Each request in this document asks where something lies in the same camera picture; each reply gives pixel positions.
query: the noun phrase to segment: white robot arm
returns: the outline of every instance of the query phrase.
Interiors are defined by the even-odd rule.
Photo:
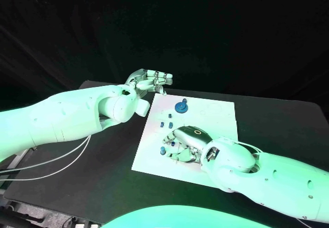
[[[81,139],[131,118],[146,116],[147,91],[164,94],[172,74],[137,70],[124,85],[107,85],[59,93],[34,105],[0,112],[0,161],[45,143]]]
[[[212,139],[199,128],[177,128],[163,143],[177,139],[184,150],[172,159],[200,163],[216,187],[239,192],[255,203],[280,213],[329,223],[329,172],[314,166],[262,152],[255,153],[225,137]]]

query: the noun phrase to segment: paper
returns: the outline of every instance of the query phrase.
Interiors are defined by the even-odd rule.
[[[182,102],[183,98],[187,100],[189,109],[180,114],[174,111],[174,104]],[[166,153],[182,150],[176,140],[174,146],[161,143],[167,134],[182,126],[200,128],[213,139],[225,136],[238,140],[234,102],[156,94],[131,170],[216,187],[208,174],[200,170],[200,164],[177,162],[160,154],[161,146],[166,147]]]

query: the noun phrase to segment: white paper sheet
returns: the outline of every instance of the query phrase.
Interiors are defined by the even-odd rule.
[[[174,111],[174,104],[182,102],[183,98],[187,99],[189,110],[179,114]],[[156,94],[131,170],[216,187],[208,174],[200,170],[200,164],[177,162],[160,154],[161,146],[166,147],[167,153],[182,150],[177,141],[174,146],[161,143],[167,134],[182,126],[199,127],[213,139],[222,135],[238,140],[234,103]]]

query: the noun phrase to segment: black backdrop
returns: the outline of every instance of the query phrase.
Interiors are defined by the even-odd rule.
[[[0,109],[124,83],[140,68],[172,88],[314,102],[329,117],[329,3],[1,0]]]

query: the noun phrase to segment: table surface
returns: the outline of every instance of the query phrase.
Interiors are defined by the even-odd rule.
[[[105,85],[109,84],[85,81],[81,88]],[[316,104],[170,88],[166,91],[172,95],[234,102],[239,141],[329,171],[329,124]],[[143,99],[151,103],[153,97],[154,93],[148,93]],[[242,194],[131,171],[146,120],[134,114],[128,122],[94,134],[75,163],[47,178],[14,181],[4,197],[99,223],[150,206],[189,205],[231,213],[270,227],[304,227]],[[39,146],[26,166],[60,156],[82,141]],[[20,171],[16,178],[55,172],[78,153],[79,150],[63,159]],[[322,223],[307,224],[327,227]]]

